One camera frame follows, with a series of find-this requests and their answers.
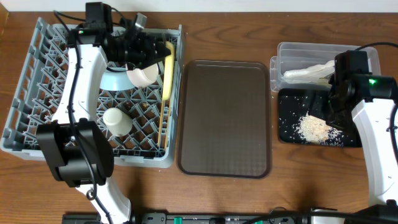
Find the white bowl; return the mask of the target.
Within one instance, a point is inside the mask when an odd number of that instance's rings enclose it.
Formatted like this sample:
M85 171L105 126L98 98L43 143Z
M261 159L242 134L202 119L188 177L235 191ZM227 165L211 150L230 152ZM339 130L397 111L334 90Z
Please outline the white bowl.
M127 70L127 77L137 88L145 88L157 81L159 75L158 64L155 63L145 69L135 68Z

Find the light blue bowl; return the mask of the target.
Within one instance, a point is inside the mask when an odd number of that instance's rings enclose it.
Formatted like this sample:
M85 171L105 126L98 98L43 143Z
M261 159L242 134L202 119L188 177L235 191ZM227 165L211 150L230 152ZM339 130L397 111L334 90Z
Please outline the light blue bowl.
M132 84L127 76L125 65L117 67L115 63L108 65L101 78L99 88L108 91L123 91L133 89Z

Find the yellow plate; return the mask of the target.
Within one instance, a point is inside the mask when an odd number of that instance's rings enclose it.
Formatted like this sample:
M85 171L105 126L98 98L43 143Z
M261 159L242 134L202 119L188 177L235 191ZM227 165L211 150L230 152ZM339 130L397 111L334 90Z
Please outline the yellow plate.
M170 50L170 55L166 56L164 64L164 81L162 100L166 101L170 98L172 92L172 79L175 65L175 47L173 43L166 41L165 46Z

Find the white cup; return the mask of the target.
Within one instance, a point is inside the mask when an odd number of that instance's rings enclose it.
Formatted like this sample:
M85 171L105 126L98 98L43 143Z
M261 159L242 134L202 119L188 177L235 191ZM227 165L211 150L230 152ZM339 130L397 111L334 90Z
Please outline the white cup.
M109 108L104 112L103 121L107 129L116 137L127 135L133 126L133 120L118 108Z

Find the wooden chopstick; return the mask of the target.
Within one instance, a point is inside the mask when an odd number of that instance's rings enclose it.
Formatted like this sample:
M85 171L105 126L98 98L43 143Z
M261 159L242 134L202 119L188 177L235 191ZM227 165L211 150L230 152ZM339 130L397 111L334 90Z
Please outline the wooden chopstick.
M160 118L159 118L158 141L157 141L158 148L160 148L160 142L161 142L161 137L162 137L162 126L163 126L163 120L164 120L164 106L165 106L165 101L162 100L161 110L160 110Z
M170 114L171 114L171 100L168 100L168 112L167 112L167 123L166 123L166 133L165 133L165 144L164 144L164 149L166 151L167 145L168 145L168 138L167 135L169 133L169 122L170 122Z

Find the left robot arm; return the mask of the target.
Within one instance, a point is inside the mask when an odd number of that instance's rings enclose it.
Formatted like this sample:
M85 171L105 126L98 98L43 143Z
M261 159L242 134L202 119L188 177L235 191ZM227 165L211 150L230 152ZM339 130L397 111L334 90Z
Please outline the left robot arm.
M134 223L131 201L113 178L113 148L97 125L100 83L110 62L132 72L165 59L171 51L144 33L146 16L122 17L124 32L114 35L114 8L86 4L84 21L67 29L68 71L60 104L36 139L55 180L83 193L100 223Z

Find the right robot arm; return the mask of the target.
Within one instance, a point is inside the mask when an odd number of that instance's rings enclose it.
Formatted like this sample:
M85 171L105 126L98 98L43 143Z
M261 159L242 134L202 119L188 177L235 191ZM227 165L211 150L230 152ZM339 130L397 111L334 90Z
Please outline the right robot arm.
M312 212L335 223L397 223L397 82L369 71L368 55L335 57L327 96L315 95L308 113L344 132L358 133L369 183L369 206L354 214Z

